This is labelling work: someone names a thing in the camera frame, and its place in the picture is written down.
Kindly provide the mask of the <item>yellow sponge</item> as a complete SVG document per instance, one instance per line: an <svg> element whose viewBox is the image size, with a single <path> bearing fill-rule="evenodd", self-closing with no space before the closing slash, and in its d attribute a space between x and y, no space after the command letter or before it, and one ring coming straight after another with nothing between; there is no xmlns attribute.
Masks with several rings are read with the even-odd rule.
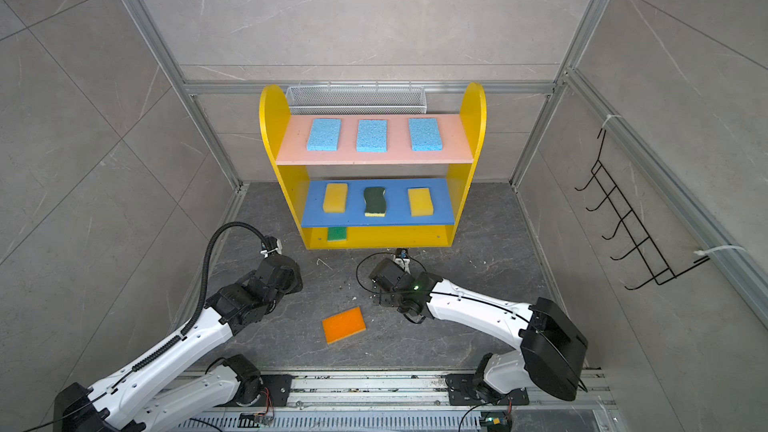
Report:
<svg viewBox="0 0 768 432"><path fill-rule="evenodd" d="M408 199L412 217L428 217L434 214L434 205L429 188L410 188Z"/></svg>
<svg viewBox="0 0 768 432"><path fill-rule="evenodd" d="M343 214L346 211L347 195L347 183L328 183L323 198L323 212L326 214Z"/></svg>

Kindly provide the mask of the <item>dark green sponge curved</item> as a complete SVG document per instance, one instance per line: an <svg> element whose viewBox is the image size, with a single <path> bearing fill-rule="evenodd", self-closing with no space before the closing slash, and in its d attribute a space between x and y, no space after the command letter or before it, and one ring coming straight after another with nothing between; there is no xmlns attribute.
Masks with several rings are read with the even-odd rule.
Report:
<svg viewBox="0 0 768 432"><path fill-rule="evenodd" d="M386 188L367 187L363 192L366 217L385 217L387 212Z"/></svg>

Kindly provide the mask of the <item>blue sponge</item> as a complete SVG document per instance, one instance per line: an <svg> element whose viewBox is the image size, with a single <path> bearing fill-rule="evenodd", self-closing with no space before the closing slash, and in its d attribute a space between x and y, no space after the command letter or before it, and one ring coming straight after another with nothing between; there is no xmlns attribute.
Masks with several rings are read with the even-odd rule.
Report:
<svg viewBox="0 0 768 432"><path fill-rule="evenodd" d="M362 119L358 122L356 151L385 153L387 151L387 120Z"/></svg>
<svg viewBox="0 0 768 432"><path fill-rule="evenodd" d="M310 128L306 149L310 152L337 151L341 127L341 119L314 119Z"/></svg>

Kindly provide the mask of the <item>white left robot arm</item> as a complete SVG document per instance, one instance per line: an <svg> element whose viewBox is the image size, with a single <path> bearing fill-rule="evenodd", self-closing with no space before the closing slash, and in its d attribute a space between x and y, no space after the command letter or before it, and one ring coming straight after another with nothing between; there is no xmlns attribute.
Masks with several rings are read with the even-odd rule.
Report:
<svg viewBox="0 0 768 432"><path fill-rule="evenodd" d="M196 414L266 397L258 368L241 354L175 388L170 383L209 351L301 291L300 267L272 253L259 267L206 299L198 318L147 353L92 385L74 383L54 403L55 431L168 431Z"/></svg>

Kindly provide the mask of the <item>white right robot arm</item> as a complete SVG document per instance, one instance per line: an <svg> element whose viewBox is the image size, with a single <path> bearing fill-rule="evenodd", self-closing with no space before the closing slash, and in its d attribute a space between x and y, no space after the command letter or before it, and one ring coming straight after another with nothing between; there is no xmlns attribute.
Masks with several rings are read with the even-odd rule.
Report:
<svg viewBox="0 0 768 432"><path fill-rule="evenodd" d="M470 393L494 403L517 390L535 386L550 396L571 402L588 388L581 377L588 340L560 306L540 297L535 303L493 298L463 288L429 272L410 270L415 261L407 250L384 252L362 288L384 307L397 310L409 322L440 320L487 334L511 347L487 353L476 368Z"/></svg>

